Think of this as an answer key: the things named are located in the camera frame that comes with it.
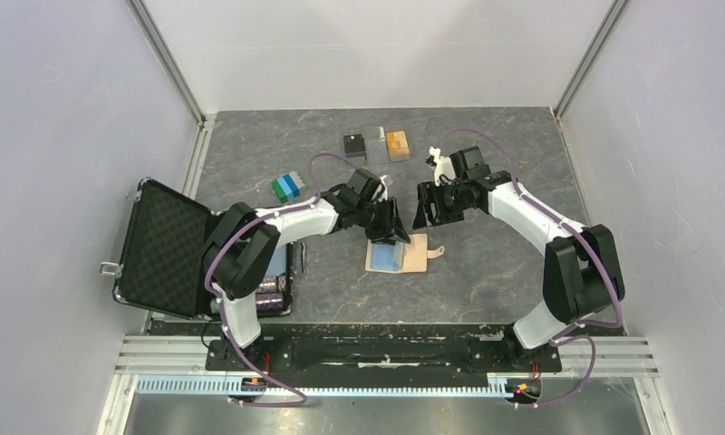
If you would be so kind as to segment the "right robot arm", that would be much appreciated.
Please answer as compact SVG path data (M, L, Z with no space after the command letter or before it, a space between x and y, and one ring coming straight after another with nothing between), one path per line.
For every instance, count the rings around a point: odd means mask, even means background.
M460 222L478 209L515 229L544 258L542 300L506 333L501 355L524 370L538 348L587 325L623 323L624 282L614 236L603 225L585 226L532 196L506 171L474 179L422 182L417 187L416 229Z

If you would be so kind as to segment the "beige leather card holder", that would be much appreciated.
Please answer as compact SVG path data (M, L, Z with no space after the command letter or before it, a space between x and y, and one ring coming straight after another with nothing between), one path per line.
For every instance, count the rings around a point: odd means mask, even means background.
M444 246L429 248L427 234L410 235L410 239L409 243L368 242L365 270L384 274L426 273L429 261L445 253Z

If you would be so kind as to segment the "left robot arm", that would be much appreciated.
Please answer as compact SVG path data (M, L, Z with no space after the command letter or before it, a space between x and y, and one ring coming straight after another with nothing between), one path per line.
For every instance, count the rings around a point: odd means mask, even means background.
M256 289L275 251L306 237L350 227L363 228L373 243L411 241L395 198L365 201L325 192L278 208L252 208L237 202L221 215L203 247L203 284L216 300L224 335L231 342L227 355L239 368L252 369L263 357L263 345L257 340L261 325Z

